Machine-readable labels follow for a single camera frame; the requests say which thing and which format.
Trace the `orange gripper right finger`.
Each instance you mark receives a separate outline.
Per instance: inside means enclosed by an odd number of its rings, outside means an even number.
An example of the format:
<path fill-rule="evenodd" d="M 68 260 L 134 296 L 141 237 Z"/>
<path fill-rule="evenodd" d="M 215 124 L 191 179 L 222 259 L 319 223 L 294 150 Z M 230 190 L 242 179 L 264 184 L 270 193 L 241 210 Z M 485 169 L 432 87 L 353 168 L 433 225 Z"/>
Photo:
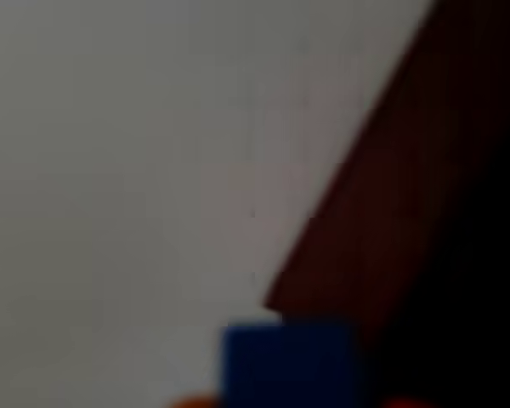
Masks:
<path fill-rule="evenodd" d="M 435 408 L 436 405 L 419 398 L 409 396 L 395 396 L 385 399 L 381 408 Z"/>

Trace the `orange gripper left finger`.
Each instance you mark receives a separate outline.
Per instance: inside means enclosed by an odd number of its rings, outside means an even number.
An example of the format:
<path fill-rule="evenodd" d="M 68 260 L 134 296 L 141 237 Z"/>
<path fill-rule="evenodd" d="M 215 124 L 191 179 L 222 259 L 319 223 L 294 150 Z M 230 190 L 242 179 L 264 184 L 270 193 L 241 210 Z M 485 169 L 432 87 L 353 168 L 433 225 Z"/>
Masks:
<path fill-rule="evenodd" d="M 221 401 L 215 395 L 197 395 L 173 401 L 167 408 L 220 408 Z"/>

